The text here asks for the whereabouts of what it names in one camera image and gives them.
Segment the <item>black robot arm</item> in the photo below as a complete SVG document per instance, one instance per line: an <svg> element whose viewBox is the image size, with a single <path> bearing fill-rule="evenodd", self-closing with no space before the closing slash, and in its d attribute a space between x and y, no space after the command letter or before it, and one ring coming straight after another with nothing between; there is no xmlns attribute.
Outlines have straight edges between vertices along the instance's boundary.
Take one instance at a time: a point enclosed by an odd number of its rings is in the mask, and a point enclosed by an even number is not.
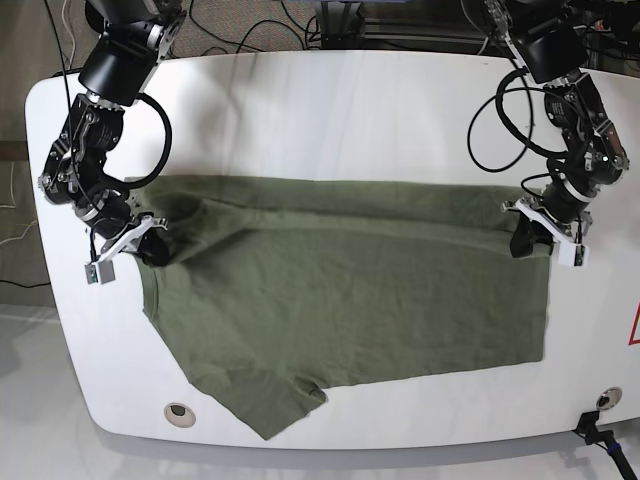
<svg viewBox="0 0 640 480"><path fill-rule="evenodd" d="M550 182L541 193L505 203L519 221L510 242L513 257L533 254L537 244L560 247L562 262L582 266L583 243L592 223L588 207L600 189L617 183L629 159L591 76L581 67L587 51L565 1L488 1L499 38L520 67L499 83L494 102L499 119L522 145L546 161ZM565 148L554 151L522 134L504 109L511 84L525 77L539 86L549 121L560 130Z"/></svg>
<svg viewBox="0 0 640 480"><path fill-rule="evenodd" d="M151 266L165 266L169 250L161 220L133 212L132 191L154 181L166 166L173 140L168 115L144 89L181 28L186 13L179 1L90 1L88 13L102 32L79 74L85 92L68 97L68 114L52 144L38 184L54 205L69 204L108 246L123 248ZM119 180L104 170L119 143L124 114L141 101L160 117L163 149L154 169L139 180Z"/></svg>

